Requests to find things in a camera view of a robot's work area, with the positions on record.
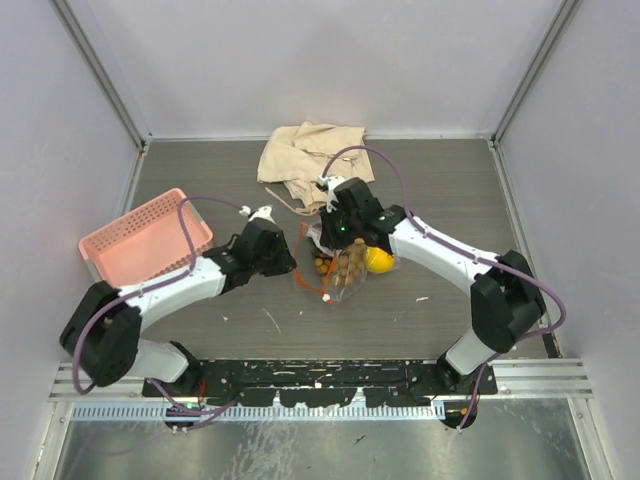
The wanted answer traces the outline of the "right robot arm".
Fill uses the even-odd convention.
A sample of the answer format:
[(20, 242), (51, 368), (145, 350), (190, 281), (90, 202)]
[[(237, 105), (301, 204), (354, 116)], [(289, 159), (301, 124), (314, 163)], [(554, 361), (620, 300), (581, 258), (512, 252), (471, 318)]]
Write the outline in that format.
[(441, 232), (399, 205), (385, 208), (359, 178), (325, 176), (317, 245), (343, 250), (358, 240), (410, 260), (456, 286), (470, 300), (469, 329), (437, 360), (444, 390), (459, 394), (485, 362), (509, 352), (546, 313), (540, 286), (527, 260), (475, 249)]

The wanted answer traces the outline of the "clear zip top bag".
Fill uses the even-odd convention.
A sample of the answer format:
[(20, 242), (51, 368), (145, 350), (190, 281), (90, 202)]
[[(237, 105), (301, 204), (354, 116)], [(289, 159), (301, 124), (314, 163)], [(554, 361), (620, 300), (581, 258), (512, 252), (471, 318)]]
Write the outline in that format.
[(368, 246), (362, 238), (338, 250), (322, 249), (319, 240), (320, 223), (299, 223), (293, 253), (297, 263), (294, 276), (302, 288), (327, 304), (344, 301), (370, 277), (390, 273), (400, 266), (397, 256)]

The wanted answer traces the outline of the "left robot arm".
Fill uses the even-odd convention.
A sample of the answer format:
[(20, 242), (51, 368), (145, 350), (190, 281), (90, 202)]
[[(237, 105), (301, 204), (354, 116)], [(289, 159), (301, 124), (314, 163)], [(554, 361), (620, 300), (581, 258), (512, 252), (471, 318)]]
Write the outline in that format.
[(123, 287), (96, 282), (59, 337), (72, 358), (72, 378), (85, 372), (92, 387), (107, 387), (134, 375), (161, 382), (178, 396), (191, 395), (204, 377), (199, 361), (177, 341), (157, 343), (142, 333), (193, 303), (246, 285), (255, 275), (280, 276), (295, 267), (283, 231), (271, 219), (255, 217), (227, 244), (175, 273)]

